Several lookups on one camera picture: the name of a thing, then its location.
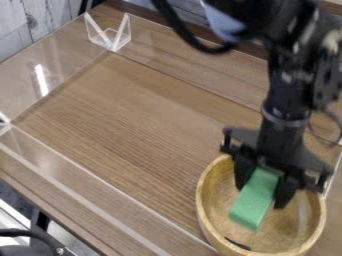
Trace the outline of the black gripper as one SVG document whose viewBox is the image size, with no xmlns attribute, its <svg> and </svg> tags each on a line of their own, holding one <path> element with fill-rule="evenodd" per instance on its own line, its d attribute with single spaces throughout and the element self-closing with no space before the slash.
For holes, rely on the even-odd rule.
<svg viewBox="0 0 342 256">
<path fill-rule="evenodd" d="M 333 175 L 329 164 L 305 144 L 311 116 L 309 109 L 290 112 L 264 106 L 260 129 L 224 129 L 221 151 L 234 159 L 237 188 L 244 188 L 258 167 L 281 176 L 276 209 L 286 207 L 298 190 L 323 193 Z"/>
</svg>

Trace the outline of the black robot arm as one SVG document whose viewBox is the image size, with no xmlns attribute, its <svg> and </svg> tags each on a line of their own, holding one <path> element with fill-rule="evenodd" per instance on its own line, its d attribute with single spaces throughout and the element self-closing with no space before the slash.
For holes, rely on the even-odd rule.
<svg viewBox="0 0 342 256">
<path fill-rule="evenodd" d="M 221 150 L 234 156 L 240 188 L 260 165 L 281 174 L 274 200 L 282 209 L 298 190 L 323 192 L 333 174 L 304 133 L 312 113 L 327 112 L 342 93 L 342 20 L 320 0 L 204 0 L 204 7 L 228 43 L 258 39 L 269 51 L 261 127 L 228 128 Z"/>
</svg>

